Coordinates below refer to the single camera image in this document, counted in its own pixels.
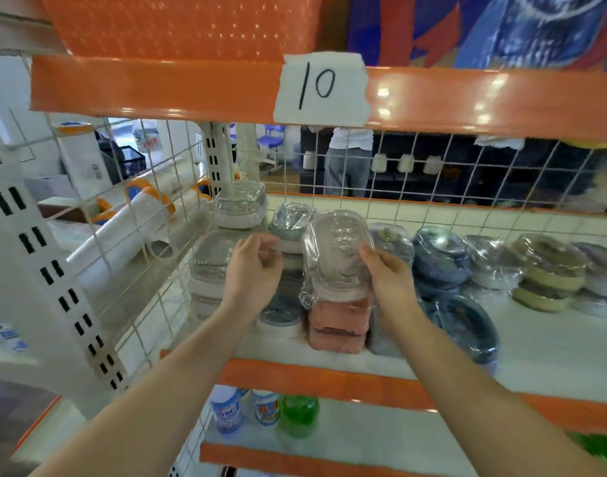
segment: pink plastic container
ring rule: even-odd
[[[371,296],[349,303],[320,300],[312,306],[308,320],[315,329],[343,329],[365,335],[370,329],[371,312]]]
[[[315,350],[339,353],[360,353],[365,348],[365,334],[355,335],[337,329],[308,329],[308,343]]]

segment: orange plastic basket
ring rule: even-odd
[[[283,61],[313,51],[321,0],[41,0],[72,55]]]

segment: forearm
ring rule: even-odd
[[[418,305],[411,312],[394,328],[396,340],[479,475],[607,476],[607,467],[474,364]]]
[[[251,322],[234,308],[218,309],[32,477],[164,475]]]

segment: white shirt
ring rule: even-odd
[[[364,151],[371,151],[374,143],[374,131],[372,129],[344,129],[337,127],[334,129],[331,149],[354,149],[359,148]]]

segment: jeans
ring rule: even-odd
[[[340,196],[341,188],[350,188],[354,197],[365,197],[370,178],[372,151],[354,149],[328,149],[326,154],[323,193]]]

